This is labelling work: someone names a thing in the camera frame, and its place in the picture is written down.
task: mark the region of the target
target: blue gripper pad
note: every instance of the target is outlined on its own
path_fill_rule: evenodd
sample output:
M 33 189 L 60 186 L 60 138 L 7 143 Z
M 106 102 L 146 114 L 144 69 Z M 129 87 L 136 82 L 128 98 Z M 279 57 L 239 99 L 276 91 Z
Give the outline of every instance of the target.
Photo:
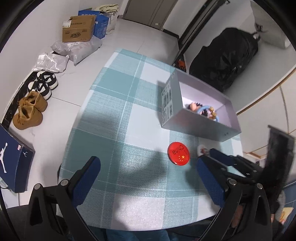
M 225 190 L 219 185 L 201 158 L 197 160 L 196 169 L 214 204 L 223 208 Z
M 210 149 L 210 157 L 218 160 L 219 162 L 222 162 L 227 166 L 232 166 L 234 164 L 232 156 L 225 155 L 224 153 L 214 148 Z
M 72 205 L 74 208 L 83 204 L 89 190 L 101 170 L 100 159 L 95 157 L 84 175 L 77 182 L 72 192 Z

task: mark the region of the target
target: cardboard box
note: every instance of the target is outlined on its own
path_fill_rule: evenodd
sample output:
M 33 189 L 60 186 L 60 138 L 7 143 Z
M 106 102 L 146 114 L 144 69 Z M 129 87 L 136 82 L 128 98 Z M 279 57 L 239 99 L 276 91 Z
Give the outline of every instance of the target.
M 102 39 L 106 35 L 106 30 L 109 22 L 109 18 L 100 14 L 100 11 L 92 11 L 92 10 L 80 10 L 78 15 L 95 15 L 95 25 L 94 25 L 94 36 Z
M 241 133 L 231 101 L 210 85 L 181 70 L 176 69 L 171 74 L 161 94 L 162 128 L 220 142 Z M 213 106 L 219 122 L 188 110 L 186 106 L 192 102 Z
M 93 36 L 95 16 L 73 16 L 63 23 L 63 42 L 89 41 Z
M 15 193 L 27 188 L 35 151 L 0 124 L 0 176 Z

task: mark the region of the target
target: open box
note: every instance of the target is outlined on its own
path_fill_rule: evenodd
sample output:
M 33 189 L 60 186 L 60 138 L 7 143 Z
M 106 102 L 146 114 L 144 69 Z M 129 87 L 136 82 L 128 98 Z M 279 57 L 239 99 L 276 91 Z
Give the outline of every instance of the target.
M 188 110 L 186 106 L 192 102 L 214 107 L 219 122 Z M 231 101 L 210 85 L 178 69 L 162 91 L 161 104 L 162 128 L 220 142 L 241 133 Z

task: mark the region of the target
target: black bag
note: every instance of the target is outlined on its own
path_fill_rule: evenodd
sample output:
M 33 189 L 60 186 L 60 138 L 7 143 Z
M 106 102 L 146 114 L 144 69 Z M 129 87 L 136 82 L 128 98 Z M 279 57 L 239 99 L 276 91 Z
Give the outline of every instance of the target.
M 253 34 L 226 28 L 208 47 L 202 47 L 189 74 L 224 92 L 257 52 L 258 39 Z

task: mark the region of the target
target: jumpman logo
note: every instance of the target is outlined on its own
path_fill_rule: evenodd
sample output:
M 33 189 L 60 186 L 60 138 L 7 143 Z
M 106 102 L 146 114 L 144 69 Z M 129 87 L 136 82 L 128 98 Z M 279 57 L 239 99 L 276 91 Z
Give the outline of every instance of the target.
M 5 143 L 4 149 L 2 148 L 2 150 L 0 151 L 0 160 L 1 160 L 1 163 L 3 166 L 4 173 L 7 173 L 7 171 L 5 170 L 4 162 L 3 162 L 3 157 L 4 157 L 4 152 L 5 152 L 6 147 L 7 147 L 7 143 Z

